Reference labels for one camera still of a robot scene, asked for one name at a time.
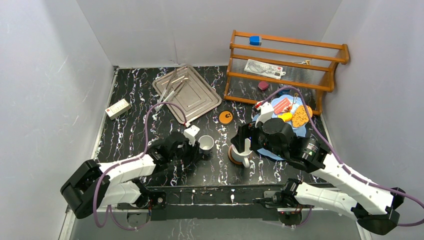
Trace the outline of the small grey white cup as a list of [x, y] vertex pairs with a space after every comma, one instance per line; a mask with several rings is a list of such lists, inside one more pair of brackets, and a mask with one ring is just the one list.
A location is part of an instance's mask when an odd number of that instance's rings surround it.
[[203, 155], [209, 155], [215, 145], [215, 140], [209, 135], [203, 135], [198, 139], [199, 152]]

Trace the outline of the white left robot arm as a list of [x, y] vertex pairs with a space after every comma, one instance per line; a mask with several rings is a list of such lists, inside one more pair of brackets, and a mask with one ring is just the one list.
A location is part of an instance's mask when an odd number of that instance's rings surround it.
[[173, 160], [182, 160], [188, 165], [199, 155], [200, 143], [192, 135], [174, 131], [130, 163], [84, 161], [62, 185], [60, 193], [77, 219], [84, 219], [99, 207], [108, 205], [130, 204], [145, 209], [148, 205], [157, 205], [158, 198], [165, 200], [166, 195], [152, 193], [140, 178], [166, 171]]

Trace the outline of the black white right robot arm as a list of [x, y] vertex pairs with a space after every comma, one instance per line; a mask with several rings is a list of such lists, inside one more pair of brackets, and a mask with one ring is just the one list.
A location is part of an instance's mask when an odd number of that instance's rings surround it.
[[234, 153], [265, 149], [295, 169], [324, 179], [338, 191], [314, 187], [298, 179], [285, 183], [274, 204], [295, 207], [310, 205], [354, 219], [362, 228], [386, 235], [398, 226], [396, 209], [404, 202], [399, 188], [378, 189], [370, 180], [361, 182], [354, 172], [337, 161], [327, 147], [312, 138], [297, 136], [280, 118], [253, 121], [238, 127], [230, 140]]

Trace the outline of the orange yellow pastry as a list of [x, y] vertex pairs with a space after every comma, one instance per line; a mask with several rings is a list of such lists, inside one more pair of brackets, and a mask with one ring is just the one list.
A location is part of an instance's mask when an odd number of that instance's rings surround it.
[[287, 123], [292, 120], [293, 114], [291, 112], [284, 112], [279, 114], [277, 117], [282, 119], [285, 123]]

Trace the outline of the steel food tongs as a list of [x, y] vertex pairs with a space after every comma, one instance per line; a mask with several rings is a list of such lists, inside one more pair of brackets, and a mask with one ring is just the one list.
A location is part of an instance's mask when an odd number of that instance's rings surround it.
[[177, 76], [178, 76], [178, 69], [175, 68], [168, 79], [167, 85], [165, 86], [162, 94], [160, 95], [160, 98], [158, 100], [159, 104], [162, 103], [171, 94], [172, 87], [174, 85], [174, 79], [176, 79]]

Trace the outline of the orange black round coaster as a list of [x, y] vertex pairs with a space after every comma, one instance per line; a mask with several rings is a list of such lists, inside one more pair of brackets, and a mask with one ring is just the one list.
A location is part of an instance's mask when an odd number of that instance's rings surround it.
[[233, 120], [234, 120], [233, 113], [229, 110], [223, 110], [218, 115], [219, 123], [224, 126], [231, 124]]

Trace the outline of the pink layered cake slice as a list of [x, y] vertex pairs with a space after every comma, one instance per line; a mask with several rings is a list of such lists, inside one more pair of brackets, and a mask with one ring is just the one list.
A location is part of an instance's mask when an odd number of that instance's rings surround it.
[[285, 97], [273, 107], [274, 114], [279, 115], [279, 114], [290, 112], [292, 109], [292, 106], [293, 106], [293, 103], [289, 100], [289, 98]]

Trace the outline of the white ceramic mug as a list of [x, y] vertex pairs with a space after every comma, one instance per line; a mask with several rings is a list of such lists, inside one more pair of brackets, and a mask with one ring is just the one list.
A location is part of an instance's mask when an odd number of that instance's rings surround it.
[[232, 147], [232, 156], [236, 161], [242, 162], [243, 166], [245, 168], [250, 168], [251, 164], [250, 164], [250, 159], [252, 157], [252, 150], [250, 149], [251, 147], [251, 140], [246, 138], [244, 140], [244, 148], [242, 149], [242, 152], [238, 152], [238, 150], [236, 149], [236, 147], [233, 145]]

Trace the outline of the brown chocolate chip cookie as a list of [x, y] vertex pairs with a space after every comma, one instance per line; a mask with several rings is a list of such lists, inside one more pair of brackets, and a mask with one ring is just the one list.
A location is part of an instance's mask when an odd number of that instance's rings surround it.
[[309, 117], [307, 115], [307, 112], [309, 116], [313, 116], [313, 110], [310, 106], [306, 106], [306, 108], [303, 105], [300, 105], [294, 112], [294, 115], [291, 119], [292, 126], [294, 128], [299, 128], [305, 125], [309, 121]]

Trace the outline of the brown wooden round coaster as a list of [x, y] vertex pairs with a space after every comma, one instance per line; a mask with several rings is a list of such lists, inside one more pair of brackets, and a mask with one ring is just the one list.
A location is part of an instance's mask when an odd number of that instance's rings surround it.
[[237, 160], [235, 160], [235, 159], [233, 158], [233, 156], [232, 156], [232, 148], [233, 148], [233, 145], [231, 145], [231, 146], [228, 148], [227, 155], [228, 155], [229, 160], [230, 160], [232, 163], [234, 163], [235, 165], [243, 165], [243, 163], [242, 163], [242, 162], [237, 161]]

